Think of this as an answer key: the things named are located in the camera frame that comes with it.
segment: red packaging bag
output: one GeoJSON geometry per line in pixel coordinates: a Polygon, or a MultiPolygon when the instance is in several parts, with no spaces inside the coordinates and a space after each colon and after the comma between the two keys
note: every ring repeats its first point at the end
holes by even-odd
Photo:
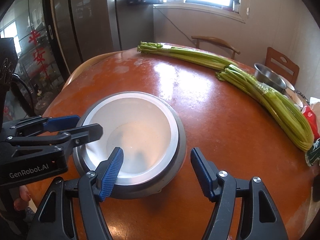
{"type": "Polygon", "coordinates": [[[320,135],[318,132],[317,117],[315,113],[311,110],[309,106],[305,106],[301,112],[305,116],[305,118],[308,120],[312,129],[313,135],[315,136],[315,140],[318,140],[320,138],[320,135]]]}

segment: metal screw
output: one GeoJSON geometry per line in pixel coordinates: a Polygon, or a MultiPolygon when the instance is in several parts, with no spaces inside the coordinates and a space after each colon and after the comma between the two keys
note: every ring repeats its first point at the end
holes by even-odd
{"type": "Polygon", "coordinates": [[[226,177],[226,176],[228,176],[228,173],[226,172],[226,171],[219,171],[219,176],[220,177],[226,177]]]}
{"type": "Polygon", "coordinates": [[[253,181],[255,183],[260,183],[261,182],[261,179],[259,177],[253,177],[253,181]]]}
{"type": "Polygon", "coordinates": [[[95,173],[94,171],[88,171],[87,174],[86,174],[86,176],[87,176],[88,178],[92,178],[92,177],[95,176],[95,175],[96,175],[96,173],[95,173]]]}

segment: table surface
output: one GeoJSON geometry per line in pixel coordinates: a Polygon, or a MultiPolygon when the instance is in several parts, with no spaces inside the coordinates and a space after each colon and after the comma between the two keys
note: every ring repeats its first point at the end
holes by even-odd
{"type": "MultiPolygon", "coordinates": [[[[243,64],[247,71],[252,69],[243,64]]],[[[122,91],[153,94],[179,114],[187,136],[187,158],[175,178],[160,193],[134,200],[101,203],[114,238],[201,239],[214,207],[202,194],[190,163],[190,150],[204,156],[235,178],[259,176],[284,221],[289,239],[304,232],[313,177],[317,167],[290,141],[270,114],[244,92],[219,81],[215,71],[136,49],[120,52],[85,70],[51,103],[44,116],[85,111],[96,101],[122,91]]],[[[72,158],[64,179],[78,178],[72,158]]],[[[38,205],[52,179],[29,184],[38,205]]],[[[231,235],[235,239],[241,200],[236,200],[231,235]]],[[[79,204],[74,200],[79,239],[85,239],[79,204]]]]}

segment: white wall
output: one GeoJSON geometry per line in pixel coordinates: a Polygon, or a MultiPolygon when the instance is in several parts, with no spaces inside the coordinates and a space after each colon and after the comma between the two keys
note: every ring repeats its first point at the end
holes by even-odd
{"type": "MultiPolygon", "coordinates": [[[[320,97],[320,91],[316,91],[320,69],[318,78],[315,76],[320,60],[320,30],[302,1],[251,0],[249,7],[246,23],[199,11],[160,10],[188,37],[214,36],[228,41],[241,51],[236,60],[249,66],[264,63],[267,47],[273,47],[299,65],[297,89],[307,97],[320,97]]],[[[154,30],[156,42],[192,46],[157,9],[154,9],[154,30]]],[[[229,50],[208,43],[201,43],[200,48],[231,56],[229,50]]]]}

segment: hand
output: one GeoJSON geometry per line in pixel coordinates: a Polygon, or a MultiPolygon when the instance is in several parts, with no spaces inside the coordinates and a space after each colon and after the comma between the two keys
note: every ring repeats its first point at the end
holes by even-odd
{"type": "Polygon", "coordinates": [[[30,193],[26,186],[20,186],[20,198],[17,198],[13,205],[16,211],[25,210],[29,206],[29,201],[31,200],[30,193]]]}

